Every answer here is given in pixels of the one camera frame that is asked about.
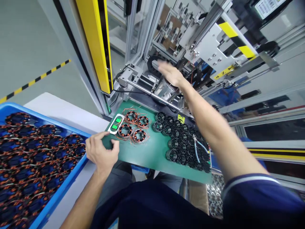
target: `person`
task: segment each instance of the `person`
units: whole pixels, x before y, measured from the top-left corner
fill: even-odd
[[[159,71],[183,93],[201,134],[210,144],[221,167],[226,183],[222,192],[223,219],[212,218],[191,205],[177,190],[166,185],[164,174],[160,179],[157,176],[132,183],[131,174],[125,172],[126,169],[118,169],[124,165],[116,164],[119,141],[112,139],[113,149],[105,149],[101,139],[109,132],[102,132],[86,140],[87,157],[96,164],[96,170],[61,228],[130,228],[145,225],[190,228],[212,223],[251,226],[296,224],[304,220],[304,202],[282,187],[262,167],[221,114],[193,89],[175,67],[160,62]],[[125,188],[117,191],[118,183]]]

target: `navy blue shirt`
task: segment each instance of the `navy blue shirt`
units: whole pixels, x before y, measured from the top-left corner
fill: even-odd
[[[206,224],[296,224],[305,217],[305,203],[272,176],[247,174],[230,180],[222,192],[223,220],[208,216],[159,181],[135,182],[99,207],[91,228],[161,226],[204,227]]]

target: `forearm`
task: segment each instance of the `forearm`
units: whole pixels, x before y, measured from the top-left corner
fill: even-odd
[[[60,229],[90,228],[103,185],[109,173],[93,173]]]
[[[222,115],[207,103],[188,82],[181,83],[180,89],[200,132],[213,149],[226,180],[248,173],[268,174],[240,141]]]

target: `white table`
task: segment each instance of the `white table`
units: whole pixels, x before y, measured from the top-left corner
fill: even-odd
[[[96,134],[105,131],[109,124],[108,121],[50,93],[41,94],[25,104],[24,107],[89,134]],[[94,170],[95,164],[88,161],[50,216],[49,221],[45,224],[43,229],[57,229],[62,225],[76,199],[79,197],[85,185],[91,178]]]

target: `yellow and black warning tape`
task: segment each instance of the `yellow and black warning tape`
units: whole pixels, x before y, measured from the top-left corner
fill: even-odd
[[[17,95],[18,93],[22,92],[23,90],[27,89],[28,87],[32,86],[33,84],[37,83],[38,81],[40,81],[41,79],[45,78],[47,75],[50,75],[51,73],[55,72],[57,69],[65,66],[66,64],[68,64],[69,62],[71,62],[71,60],[66,60],[65,62],[62,62],[60,65],[57,65],[56,67],[52,68],[51,70],[47,71],[46,73],[43,73],[42,75],[40,75],[39,77],[37,77],[36,79],[32,80],[31,82],[27,83],[26,85],[18,88],[17,90],[15,90],[14,92],[8,94],[7,96],[3,97],[2,99],[0,99],[0,104],[6,102],[8,99],[10,99],[11,97],[13,97],[14,95]]]
[[[305,160],[305,149],[248,148],[255,157]]]
[[[244,54],[248,59],[255,57],[255,53],[242,41],[237,32],[232,28],[232,26],[230,26],[228,22],[224,21],[222,18],[219,18],[217,20],[217,25],[229,38],[231,38],[233,43],[239,48],[242,54]]]

